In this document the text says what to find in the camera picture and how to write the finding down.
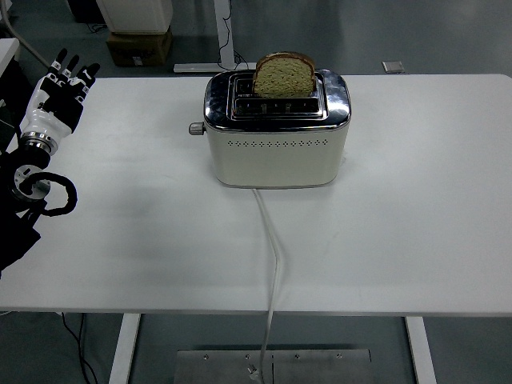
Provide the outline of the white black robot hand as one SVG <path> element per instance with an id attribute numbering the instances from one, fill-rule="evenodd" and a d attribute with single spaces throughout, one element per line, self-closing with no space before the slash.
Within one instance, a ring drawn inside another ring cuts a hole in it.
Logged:
<path id="1" fill-rule="evenodd" d="M 65 62 L 67 50 L 61 50 L 39 79 L 22 120 L 22 132 L 40 132 L 54 139 L 72 134 L 83 112 L 83 103 L 100 69 L 97 63 L 74 73 L 79 56 Z"/>

